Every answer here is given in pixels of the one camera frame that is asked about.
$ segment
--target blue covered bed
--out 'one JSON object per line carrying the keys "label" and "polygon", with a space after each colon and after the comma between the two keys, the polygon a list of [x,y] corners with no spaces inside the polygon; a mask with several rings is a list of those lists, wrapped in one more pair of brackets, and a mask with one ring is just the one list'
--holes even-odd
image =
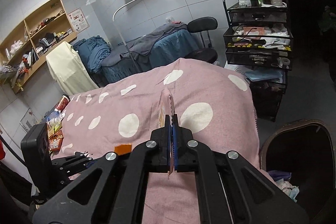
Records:
{"label": "blue covered bed", "polygon": [[[127,42],[127,46],[143,72],[166,66],[199,49],[184,23],[163,25],[146,36]],[[97,36],[78,41],[73,48],[78,51],[91,78],[92,75],[100,74],[106,78],[107,83],[115,83],[137,73],[122,43],[111,50]]]}

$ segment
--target metal pivot bolt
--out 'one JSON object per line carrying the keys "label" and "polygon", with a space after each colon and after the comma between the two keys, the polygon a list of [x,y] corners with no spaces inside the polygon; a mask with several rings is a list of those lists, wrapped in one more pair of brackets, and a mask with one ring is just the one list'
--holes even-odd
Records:
{"label": "metal pivot bolt", "polygon": [[238,158],[238,153],[236,151],[230,151],[227,156],[230,158],[230,159],[233,159],[235,160],[236,158]]}
{"label": "metal pivot bolt", "polygon": [[156,142],[155,142],[155,141],[148,141],[148,142],[146,143],[146,146],[147,146],[148,148],[153,148],[153,147],[156,146]]}
{"label": "metal pivot bolt", "polygon": [[196,147],[196,146],[198,146],[198,142],[195,141],[195,140],[190,140],[188,142],[188,146],[190,146],[190,147]]}
{"label": "metal pivot bolt", "polygon": [[117,157],[116,153],[113,152],[107,153],[105,156],[107,160],[114,160],[116,157]]}

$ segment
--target gray blanket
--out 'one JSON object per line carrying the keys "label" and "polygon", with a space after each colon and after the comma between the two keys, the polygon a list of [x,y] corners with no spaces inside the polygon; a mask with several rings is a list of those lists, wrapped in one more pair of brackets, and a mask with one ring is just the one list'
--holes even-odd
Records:
{"label": "gray blanket", "polygon": [[[158,27],[153,32],[127,42],[127,46],[135,59],[138,55],[146,56],[151,52],[153,45],[160,39],[177,32],[187,29],[185,23],[169,23]],[[130,58],[129,53],[124,45],[120,45],[118,49],[113,49],[111,54],[103,61],[103,66],[113,66],[117,64],[121,58]]]}

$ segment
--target black stool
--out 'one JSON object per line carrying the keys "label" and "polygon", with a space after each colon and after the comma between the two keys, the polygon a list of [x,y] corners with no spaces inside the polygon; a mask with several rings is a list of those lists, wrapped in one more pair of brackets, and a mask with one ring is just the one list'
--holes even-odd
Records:
{"label": "black stool", "polygon": [[[213,17],[201,17],[201,18],[198,18],[198,19],[195,19],[189,22],[187,26],[188,32],[190,33],[199,32],[199,34],[201,35],[204,48],[193,51],[187,54],[184,58],[202,60],[202,61],[213,64],[217,60],[218,54],[215,51],[215,49],[213,49],[212,47],[209,30],[215,30],[217,29],[217,27],[218,27],[218,22]],[[208,47],[205,47],[205,42],[202,36],[203,31],[206,31],[208,34],[208,38],[209,38]]]}

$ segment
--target wooden cabinet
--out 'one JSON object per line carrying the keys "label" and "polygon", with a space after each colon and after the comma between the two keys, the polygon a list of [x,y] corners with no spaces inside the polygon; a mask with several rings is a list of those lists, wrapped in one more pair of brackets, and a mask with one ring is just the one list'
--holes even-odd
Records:
{"label": "wooden cabinet", "polygon": [[[55,18],[44,27],[39,28],[38,31],[30,34],[30,31],[36,30],[41,22],[50,17]],[[4,64],[4,61],[8,62],[8,65],[11,65],[12,67],[18,65],[22,61],[23,54],[30,52],[32,48],[36,50],[39,39],[44,38],[46,33],[67,32],[69,29],[72,29],[73,32],[65,36],[59,43],[56,43],[56,40],[54,40],[54,45],[52,45],[47,52],[39,56],[39,59],[21,78],[19,82],[21,86],[24,86],[31,76],[44,64],[47,54],[49,54],[63,41],[70,43],[77,38],[77,33],[68,19],[62,0],[49,0],[27,16],[2,42],[0,42],[0,62],[1,64]],[[25,41],[25,30],[27,30],[28,34],[27,41]],[[14,44],[14,41],[18,40],[21,40],[24,45],[11,57],[10,60],[8,60],[6,49],[10,51],[11,45]],[[13,90],[15,93],[18,93],[20,88],[16,85]]]}

